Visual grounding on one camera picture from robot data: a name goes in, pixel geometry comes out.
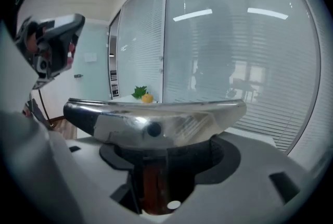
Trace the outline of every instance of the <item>black slot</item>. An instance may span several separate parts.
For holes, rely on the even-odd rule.
[[[79,148],[78,146],[71,146],[71,147],[69,147],[69,151],[71,151],[71,153],[76,152],[76,151],[78,151],[80,149],[81,148]]]
[[[285,204],[300,192],[299,188],[284,172],[271,174],[269,177]]]

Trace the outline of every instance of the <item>green plant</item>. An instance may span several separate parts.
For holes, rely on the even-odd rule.
[[[135,90],[134,93],[132,93],[132,96],[135,99],[141,99],[141,97],[145,95],[146,92],[147,92],[147,86],[142,86],[142,87],[135,86]]]

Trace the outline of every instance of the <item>wooden floor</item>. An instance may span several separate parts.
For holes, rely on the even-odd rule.
[[[77,127],[65,119],[54,121],[53,125],[53,130],[60,132],[66,140],[74,140],[78,137]]]

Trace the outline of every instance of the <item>ceiling light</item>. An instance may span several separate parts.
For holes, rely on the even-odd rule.
[[[186,15],[182,15],[182,16],[179,16],[179,17],[175,17],[175,18],[173,18],[173,20],[177,22],[177,21],[180,21],[180,20],[183,20],[183,19],[203,16],[203,15],[209,15],[209,14],[212,14],[212,13],[213,13],[213,11],[211,9],[206,9],[206,10],[197,11],[197,12],[189,13],[189,14],[186,14]]]
[[[284,15],[278,12],[265,10],[265,9],[259,9],[259,8],[248,8],[248,13],[254,13],[254,14],[260,14],[260,15],[266,15],[270,17],[276,17],[280,19],[287,19],[288,15]]]

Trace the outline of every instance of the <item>window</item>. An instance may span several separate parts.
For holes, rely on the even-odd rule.
[[[159,101],[162,4],[163,0],[128,0],[122,7],[117,42],[120,97],[131,95],[135,86],[147,86]]]
[[[166,0],[163,102],[241,98],[235,128],[286,151],[316,93],[308,11],[304,0]]]

